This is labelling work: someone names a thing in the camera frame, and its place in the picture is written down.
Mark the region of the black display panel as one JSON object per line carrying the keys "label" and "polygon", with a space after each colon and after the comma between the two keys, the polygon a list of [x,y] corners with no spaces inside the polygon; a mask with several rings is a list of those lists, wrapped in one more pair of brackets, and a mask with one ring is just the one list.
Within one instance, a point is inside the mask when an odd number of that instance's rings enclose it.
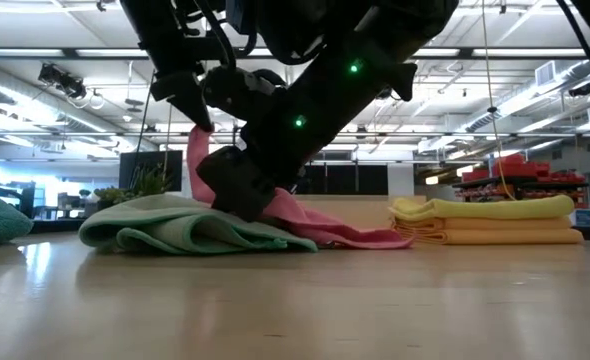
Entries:
{"label": "black display panel", "polygon": [[119,157],[119,187],[133,188],[138,177],[153,173],[164,176],[166,191],[181,191],[182,168],[182,151],[122,153]]}

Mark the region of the pink microfiber towel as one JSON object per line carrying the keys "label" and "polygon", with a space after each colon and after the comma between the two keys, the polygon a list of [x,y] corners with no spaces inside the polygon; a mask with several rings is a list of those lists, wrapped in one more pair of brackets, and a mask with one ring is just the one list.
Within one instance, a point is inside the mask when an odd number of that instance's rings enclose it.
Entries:
{"label": "pink microfiber towel", "polygon": [[[189,134],[187,167],[192,197],[203,203],[213,204],[215,193],[198,176],[197,166],[209,154],[210,132],[195,126]],[[393,229],[358,230],[344,222],[307,208],[282,188],[264,210],[264,215],[283,221],[286,230],[298,237],[307,238],[317,245],[330,245],[366,249],[389,250],[410,248],[414,236],[399,234]]]}

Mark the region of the light green microfiber towel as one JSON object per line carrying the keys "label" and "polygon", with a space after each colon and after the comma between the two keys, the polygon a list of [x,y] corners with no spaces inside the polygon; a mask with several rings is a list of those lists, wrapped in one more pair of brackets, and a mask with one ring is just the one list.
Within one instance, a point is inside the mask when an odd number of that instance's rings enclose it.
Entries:
{"label": "light green microfiber towel", "polygon": [[128,253],[207,256],[318,251],[309,239],[170,194],[140,197],[101,210],[86,219],[78,235],[89,247]]}

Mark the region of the black room partition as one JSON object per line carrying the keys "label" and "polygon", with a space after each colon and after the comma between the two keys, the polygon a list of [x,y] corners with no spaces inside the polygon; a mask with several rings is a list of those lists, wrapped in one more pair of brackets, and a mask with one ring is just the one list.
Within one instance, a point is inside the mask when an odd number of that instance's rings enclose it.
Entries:
{"label": "black room partition", "polygon": [[297,182],[297,194],[387,195],[386,165],[312,165]]}

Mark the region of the yellow microfiber towel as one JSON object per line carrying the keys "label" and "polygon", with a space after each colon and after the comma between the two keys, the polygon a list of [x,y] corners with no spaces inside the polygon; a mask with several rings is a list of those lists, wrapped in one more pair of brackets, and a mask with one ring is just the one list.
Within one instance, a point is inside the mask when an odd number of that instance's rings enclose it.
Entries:
{"label": "yellow microfiber towel", "polygon": [[389,207],[389,211],[397,219],[406,221],[420,221],[429,218],[547,219],[570,215],[574,211],[574,202],[565,195],[484,203],[432,199],[424,204],[417,204],[404,198],[398,198]]}

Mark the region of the shelf with red bins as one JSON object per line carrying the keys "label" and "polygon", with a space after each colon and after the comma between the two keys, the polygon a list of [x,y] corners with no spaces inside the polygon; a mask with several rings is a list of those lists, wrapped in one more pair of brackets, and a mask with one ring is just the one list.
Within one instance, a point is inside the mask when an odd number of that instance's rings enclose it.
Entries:
{"label": "shelf with red bins", "polygon": [[465,202],[534,200],[565,195],[576,210],[585,210],[588,183],[575,170],[553,172],[549,162],[528,161],[521,154],[490,159],[483,168],[461,175],[455,184],[455,195]]}

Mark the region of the small potted succulent plant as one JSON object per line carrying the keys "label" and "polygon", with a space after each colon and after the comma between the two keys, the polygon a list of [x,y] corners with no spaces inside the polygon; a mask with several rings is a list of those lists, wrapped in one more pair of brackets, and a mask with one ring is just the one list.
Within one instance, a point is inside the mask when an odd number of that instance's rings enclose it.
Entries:
{"label": "small potted succulent plant", "polygon": [[100,188],[95,189],[93,194],[100,202],[112,206],[144,196],[163,194],[170,189],[171,182],[162,165],[138,167],[126,188]]}

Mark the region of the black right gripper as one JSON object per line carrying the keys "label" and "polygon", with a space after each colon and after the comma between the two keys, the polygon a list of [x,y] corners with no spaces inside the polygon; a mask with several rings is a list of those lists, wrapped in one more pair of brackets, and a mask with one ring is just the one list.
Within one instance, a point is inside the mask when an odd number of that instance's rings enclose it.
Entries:
{"label": "black right gripper", "polygon": [[273,199],[292,200],[287,186],[294,179],[291,146],[224,146],[212,153],[208,144],[197,146],[197,198],[244,221],[258,220]]}

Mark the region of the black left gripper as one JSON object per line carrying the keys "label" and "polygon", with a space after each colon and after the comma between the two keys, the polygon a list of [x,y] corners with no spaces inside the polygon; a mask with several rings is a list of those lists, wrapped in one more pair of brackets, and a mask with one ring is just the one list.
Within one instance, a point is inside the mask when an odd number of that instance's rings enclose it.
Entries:
{"label": "black left gripper", "polygon": [[269,69],[249,72],[216,67],[202,80],[202,87],[193,72],[180,71],[157,76],[151,85],[156,101],[166,100],[206,132],[213,130],[207,105],[238,119],[255,120],[262,118],[284,91],[285,81]]}

